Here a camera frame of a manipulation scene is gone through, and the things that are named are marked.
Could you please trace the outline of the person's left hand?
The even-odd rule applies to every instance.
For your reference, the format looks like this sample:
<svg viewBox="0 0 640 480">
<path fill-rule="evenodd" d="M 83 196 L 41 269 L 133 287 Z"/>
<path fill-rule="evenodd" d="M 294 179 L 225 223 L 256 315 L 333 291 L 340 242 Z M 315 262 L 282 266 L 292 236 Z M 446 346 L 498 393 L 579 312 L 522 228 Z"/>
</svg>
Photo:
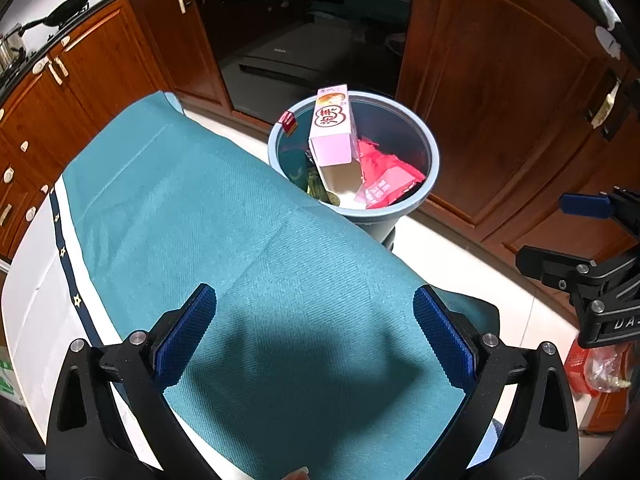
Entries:
<svg viewBox="0 0 640 480">
<path fill-rule="evenodd" d="M 282 480 L 310 480 L 309 469 L 306 466 L 300 467 L 287 474 Z"/>
</svg>

